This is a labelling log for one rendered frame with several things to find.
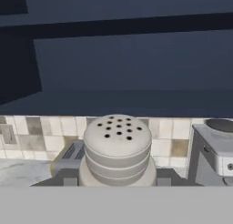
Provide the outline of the grey stand mixer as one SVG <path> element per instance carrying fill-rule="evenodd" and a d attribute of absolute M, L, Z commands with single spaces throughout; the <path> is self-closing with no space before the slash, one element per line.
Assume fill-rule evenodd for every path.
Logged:
<path fill-rule="evenodd" d="M 233 120 L 210 118 L 192 129 L 188 183 L 233 187 Z"/>

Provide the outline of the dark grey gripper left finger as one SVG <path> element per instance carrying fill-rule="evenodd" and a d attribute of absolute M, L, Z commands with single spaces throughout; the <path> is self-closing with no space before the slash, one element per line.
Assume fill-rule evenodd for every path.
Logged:
<path fill-rule="evenodd" d="M 35 184 L 36 186 L 77 186 L 78 185 L 78 170 L 64 168 L 57 172 L 53 177 L 40 181 Z"/>

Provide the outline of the dark blue open cabinet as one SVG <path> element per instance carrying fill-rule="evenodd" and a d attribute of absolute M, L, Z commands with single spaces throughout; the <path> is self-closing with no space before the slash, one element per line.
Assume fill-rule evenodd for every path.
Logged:
<path fill-rule="evenodd" d="M 0 0 L 0 114 L 233 117 L 233 0 Z"/>

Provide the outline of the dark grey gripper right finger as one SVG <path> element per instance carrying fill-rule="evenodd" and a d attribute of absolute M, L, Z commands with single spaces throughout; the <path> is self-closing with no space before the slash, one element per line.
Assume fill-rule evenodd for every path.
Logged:
<path fill-rule="evenodd" d="M 197 173 L 189 171 L 187 178 L 182 178 L 173 168 L 158 168 L 157 169 L 157 184 L 159 186 L 198 186 L 196 182 Z"/>

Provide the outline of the white shaker with holes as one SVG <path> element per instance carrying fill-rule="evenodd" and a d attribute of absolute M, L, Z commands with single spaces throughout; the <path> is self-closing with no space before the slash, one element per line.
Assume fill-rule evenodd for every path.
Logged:
<path fill-rule="evenodd" d="M 151 187 L 157 184 L 157 169 L 150 155 L 151 132 L 140 119 L 119 114 L 98 117 L 86 127 L 83 140 L 81 186 Z"/>

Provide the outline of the silver toaster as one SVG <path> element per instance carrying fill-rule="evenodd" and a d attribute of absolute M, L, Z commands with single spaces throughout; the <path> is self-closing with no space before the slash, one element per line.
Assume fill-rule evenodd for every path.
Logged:
<path fill-rule="evenodd" d="M 84 155 L 84 141 L 79 139 L 73 141 L 68 146 L 65 146 L 51 163 L 51 175 L 54 177 L 62 169 L 79 169 Z"/>

